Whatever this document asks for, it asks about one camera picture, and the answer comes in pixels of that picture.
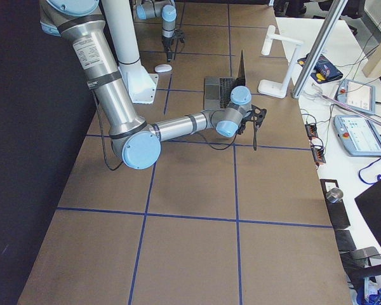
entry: warning label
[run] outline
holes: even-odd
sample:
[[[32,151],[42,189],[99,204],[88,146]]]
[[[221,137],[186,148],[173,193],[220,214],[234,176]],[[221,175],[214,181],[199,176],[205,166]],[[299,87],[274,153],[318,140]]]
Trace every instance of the warning label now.
[[[92,38],[74,43],[74,49],[82,68],[85,70],[103,63],[97,50],[96,42]]]

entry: blue tape line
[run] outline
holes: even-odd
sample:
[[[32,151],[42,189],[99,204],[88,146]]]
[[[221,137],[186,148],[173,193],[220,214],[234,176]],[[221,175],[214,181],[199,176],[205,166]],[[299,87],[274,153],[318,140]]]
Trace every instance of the blue tape line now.
[[[72,207],[58,207],[57,210],[75,211],[75,212],[91,212],[91,213],[108,213],[108,214],[125,214],[125,215],[139,215],[144,216],[143,212],[130,212],[119,210],[100,210],[96,208],[72,208]],[[237,219],[220,218],[220,217],[203,217],[203,216],[190,216],[190,215],[175,215],[175,214],[161,214],[161,213],[147,213],[150,217],[162,217],[162,218],[178,218],[178,219],[195,219],[195,220],[211,220],[211,221],[223,221],[223,222],[237,222]],[[322,224],[297,224],[293,222],[273,222],[262,220],[249,220],[239,219],[238,222],[249,224],[272,224],[275,226],[295,226],[295,227],[323,227],[333,228],[332,226],[325,226]]]
[[[282,56],[265,56],[265,55],[259,55],[258,57],[260,57],[260,58],[280,58],[280,59],[285,59],[285,57],[282,57]]]
[[[117,211],[117,210],[99,210],[96,208],[69,208],[69,207],[58,207],[57,210],[64,211],[78,211],[78,212],[96,212],[96,213],[109,213],[109,214],[125,214],[125,215],[139,215],[142,216],[142,212],[130,212],[130,211]]]
[[[253,26],[247,26],[247,25],[231,25],[231,27],[240,27],[245,29],[267,29],[266,27],[253,27]]]
[[[186,54],[186,55],[214,55],[214,56],[229,56],[229,54],[216,54],[216,53],[191,53],[191,52],[181,52],[180,54]]]
[[[182,25],[190,25],[196,27],[228,27],[228,25],[217,25],[217,24],[182,24]]]
[[[165,105],[164,105],[164,111],[163,111],[164,115],[166,114],[166,109],[168,107],[168,99],[170,97],[171,83],[172,83],[172,74],[170,75],[170,82],[168,83],[168,92],[167,92],[166,98],[165,98]]]
[[[196,92],[196,93],[204,93],[204,91],[199,90],[186,90],[186,89],[170,89],[171,91],[175,92]]]
[[[234,194],[235,194],[235,202],[236,202],[237,264],[238,264],[238,272],[239,272],[239,304],[243,305],[243,283],[241,278],[241,246],[240,246],[240,225],[239,225],[239,196],[238,196],[238,188],[237,188],[237,158],[236,158],[235,146],[233,146],[233,162],[234,162]]]
[[[322,229],[333,229],[332,226],[327,226],[324,224],[295,224],[293,222],[275,222],[275,221],[245,220],[245,219],[240,219],[239,222],[242,222],[243,224],[272,224],[275,226],[318,227]]]
[[[148,216],[164,217],[164,218],[179,218],[179,219],[210,220],[210,221],[222,221],[222,222],[236,222],[235,219],[217,218],[217,217],[203,217],[203,216],[190,216],[190,215],[148,213]]]
[[[128,298],[128,305],[131,305],[131,302],[133,301],[133,293],[134,293],[134,286],[135,286],[135,278],[136,278],[136,276],[137,276],[138,262],[139,262],[139,260],[140,260],[142,241],[143,241],[143,238],[144,238],[145,223],[147,222],[147,213],[148,213],[148,207],[149,207],[149,203],[150,203],[150,197],[151,197],[152,185],[153,185],[153,183],[154,183],[154,174],[155,174],[156,164],[157,164],[157,163],[154,163],[154,166],[152,167],[152,174],[151,174],[151,180],[150,180],[150,187],[149,187],[149,190],[148,190],[147,204],[145,205],[144,219],[143,219],[143,221],[142,221],[141,234],[140,234],[140,241],[138,242],[137,256],[136,256],[136,259],[135,259],[134,272],[133,272],[133,279],[132,279],[132,281],[131,281],[131,288],[130,288],[130,296],[129,296],[129,298]]]

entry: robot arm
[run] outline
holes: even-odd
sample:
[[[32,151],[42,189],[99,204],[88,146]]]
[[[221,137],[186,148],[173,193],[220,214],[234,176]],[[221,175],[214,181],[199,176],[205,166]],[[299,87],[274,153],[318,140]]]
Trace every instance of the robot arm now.
[[[155,0],[143,0],[142,4],[137,5],[137,17],[142,20],[150,18],[163,19],[163,35],[162,43],[164,52],[166,53],[167,62],[173,60],[171,47],[175,40],[179,39],[181,43],[185,43],[185,34],[180,29],[176,29],[175,22],[177,20],[177,10],[173,0],[163,0],[155,2]]]
[[[41,25],[48,34],[60,35],[72,43],[89,89],[94,91],[109,120],[114,154],[129,167],[144,169],[153,165],[161,152],[161,141],[207,128],[215,128],[221,135],[232,137],[251,118],[251,93],[247,87],[238,86],[233,89],[231,102],[225,110],[202,111],[148,125],[134,110],[105,39],[105,20],[97,5],[80,6],[81,11],[71,13],[64,5],[52,5],[55,2],[57,0],[40,0]],[[86,0],[86,3],[97,3],[97,0]]]

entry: desk lamp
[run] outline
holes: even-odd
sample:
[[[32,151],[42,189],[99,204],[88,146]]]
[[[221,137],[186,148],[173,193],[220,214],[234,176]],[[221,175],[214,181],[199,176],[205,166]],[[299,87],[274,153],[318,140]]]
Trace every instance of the desk lamp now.
[[[263,79],[258,85],[258,92],[270,95],[272,97],[284,98],[286,96],[286,89],[288,88],[288,83],[290,82],[295,62],[298,59],[300,47],[303,45],[304,42],[275,34],[275,26],[270,25],[267,30],[267,35],[265,36],[264,45],[262,46],[262,55],[269,55],[269,52],[271,51],[272,41],[274,39],[294,43],[295,51],[293,52],[288,71],[286,72],[283,82],[277,83],[275,81],[268,81],[266,79]]]

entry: black chair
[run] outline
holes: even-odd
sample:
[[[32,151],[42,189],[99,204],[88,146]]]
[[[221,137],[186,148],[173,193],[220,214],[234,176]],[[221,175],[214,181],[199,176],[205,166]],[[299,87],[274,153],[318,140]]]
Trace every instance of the black chair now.
[[[322,11],[328,11],[332,4],[333,0],[327,0],[323,2],[318,2],[318,5]],[[348,0],[345,5],[342,16],[348,16],[352,19],[361,18],[364,15],[364,4],[366,0]],[[313,18],[324,18],[320,16],[313,16]],[[353,35],[357,34],[357,29],[351,25],[349,25],[350,30]]]

